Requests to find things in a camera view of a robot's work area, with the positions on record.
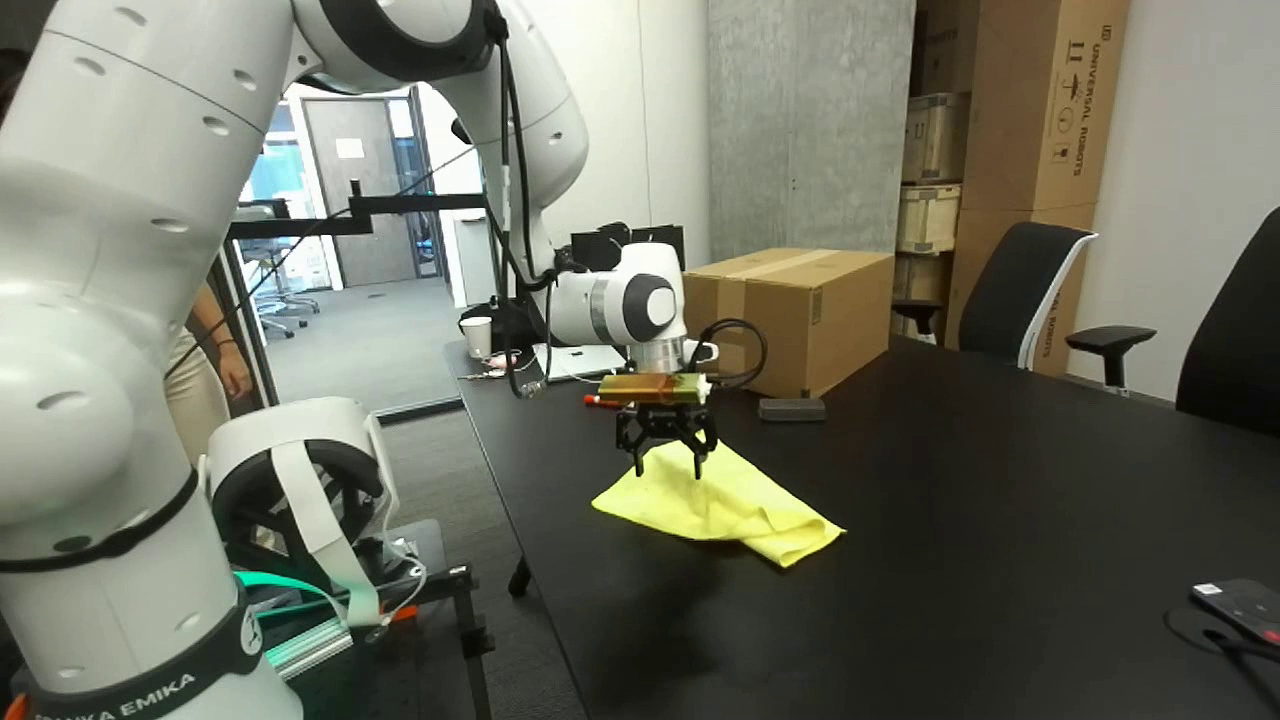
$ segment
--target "yellow cloth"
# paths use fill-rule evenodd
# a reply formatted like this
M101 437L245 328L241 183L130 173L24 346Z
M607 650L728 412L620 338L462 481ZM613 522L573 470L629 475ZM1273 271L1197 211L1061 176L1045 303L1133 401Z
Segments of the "yellow cloth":
M594 508L685 538L744 538L779 569L846 535L728 445L705 460L702 481L685 445L659 445L645 453L645 475L625 470Z

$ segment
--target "black chair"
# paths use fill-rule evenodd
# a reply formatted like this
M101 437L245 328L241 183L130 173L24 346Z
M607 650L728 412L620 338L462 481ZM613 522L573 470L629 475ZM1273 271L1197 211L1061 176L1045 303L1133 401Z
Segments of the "black chair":
M1280 437L1280 208L1256 227L1187 346L1178 406Z
M1012 224L964 303L961 352L1032 368L1051 303L1093 241L1065 224Z

